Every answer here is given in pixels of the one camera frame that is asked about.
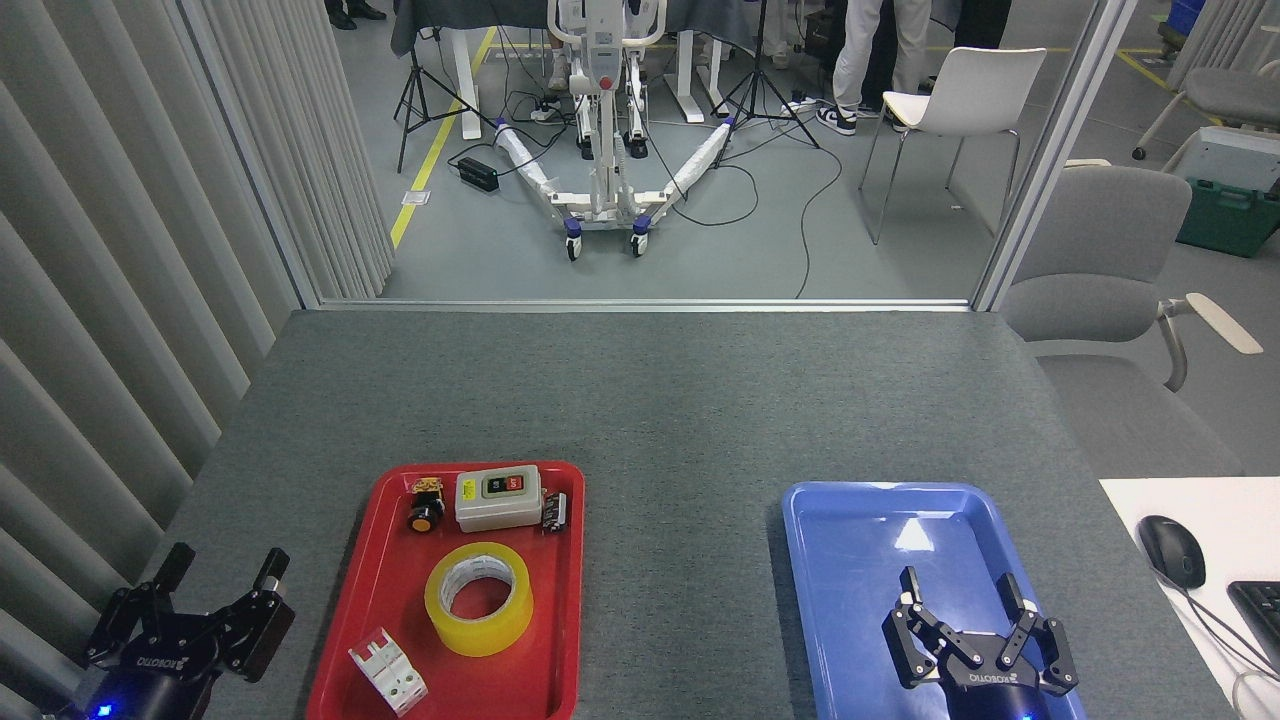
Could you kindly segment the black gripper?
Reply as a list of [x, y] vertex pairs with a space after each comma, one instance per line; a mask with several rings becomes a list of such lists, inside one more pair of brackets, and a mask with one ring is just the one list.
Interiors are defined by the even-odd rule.
[[[893, 670], [905, 689], [940, 682], [951, 719], [1048, 719], [1042, 691], [1061, 697], [1078, 687], [1065, 625], [1027, 600], [1010, 571], [996, 582], [1012, 621], [1006, 639], [941, 621], [923, 602], [915, 568], [905, 566], [899, 584], [899, 600], [881, 625]], [[1029, 639], [1043, 659], [1039, 671], [1021, 656]]]
[[164, 638], [172, 594], [195, 557], [187, 543], [174, 543], [150, 582], [110, 597], [86, 643], [84, 678], [60, 719], [201, 719], [220, 674], [260, 682], [294, 620], [283, 600], [291, 557], [282, 548], [268, 552], [248, 593], [212, 614], [206, 630], [214, 653], [111, 657], [138, 628], [146, 644]]

